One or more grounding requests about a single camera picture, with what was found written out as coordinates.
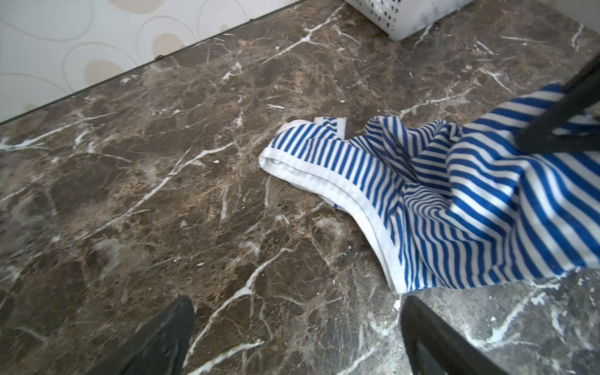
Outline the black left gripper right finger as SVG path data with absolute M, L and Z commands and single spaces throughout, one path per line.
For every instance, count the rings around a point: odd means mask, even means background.
M 401 331 L 414 374 L 504 374 L 416 296 L 406 298 Z

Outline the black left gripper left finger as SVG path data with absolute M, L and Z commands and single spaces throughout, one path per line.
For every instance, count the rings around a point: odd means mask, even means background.
M 195 327 L 192 300 L 181 295 L 90 374 L 180 374 Z

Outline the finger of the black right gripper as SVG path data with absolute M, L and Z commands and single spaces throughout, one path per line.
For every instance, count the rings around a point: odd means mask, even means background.
M 585 153 L 599 150 L 599 132 L 560 135 L 554 130 L 599 102 L 599 56 L 595 56 L 564 87 L 564 97 L 515 136 L 526 154 Z

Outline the blue white striped tank top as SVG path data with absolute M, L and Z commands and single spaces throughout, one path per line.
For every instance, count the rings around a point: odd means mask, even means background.
M 514 136 L 563 97 L 558 84 L 476 120 L 407 127 L 371 118 L 283 125 L 267 173 L 347 212 L 398 295 L 551 278 L 599 265 L 599 155 L 525 155 Z

